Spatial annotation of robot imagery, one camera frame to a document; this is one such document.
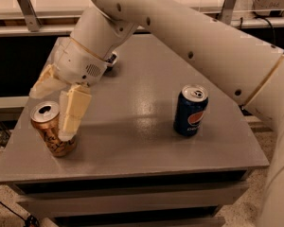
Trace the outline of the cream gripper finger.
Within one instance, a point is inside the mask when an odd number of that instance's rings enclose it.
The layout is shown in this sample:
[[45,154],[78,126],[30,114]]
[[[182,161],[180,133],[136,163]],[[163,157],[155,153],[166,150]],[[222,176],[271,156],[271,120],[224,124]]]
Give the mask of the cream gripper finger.
[[80,84],[73,84],[67,92],[61,91],[58,137],[62,141],[76,135],[91,98],[90,88]]
[[35,99],[42,99],[56,91],[62,90],[67,85],[66,81],[56,75],[55,65],[48,64],[30,89],[29,96]]

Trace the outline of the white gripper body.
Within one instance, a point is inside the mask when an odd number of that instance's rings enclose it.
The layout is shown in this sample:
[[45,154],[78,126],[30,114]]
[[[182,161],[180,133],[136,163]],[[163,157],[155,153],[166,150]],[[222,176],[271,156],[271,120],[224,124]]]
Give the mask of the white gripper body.
[[89,53],[70,37],[61,37],[56,41],[53,64],[59,79],[87,86],[98,83],[107,69],[105,61]]

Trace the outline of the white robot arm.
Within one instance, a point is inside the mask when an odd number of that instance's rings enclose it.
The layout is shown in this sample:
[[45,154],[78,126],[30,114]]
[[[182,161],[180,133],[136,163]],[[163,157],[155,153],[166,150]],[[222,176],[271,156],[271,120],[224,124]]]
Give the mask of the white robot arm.
[[76,134],[99,80],[85,76],[84,66],[104,71],[112,52],[142,26],[276,131],[257,227],[284,227],[284,51],[172,0],[91,1],[29,93],[62,92],[60,138]]

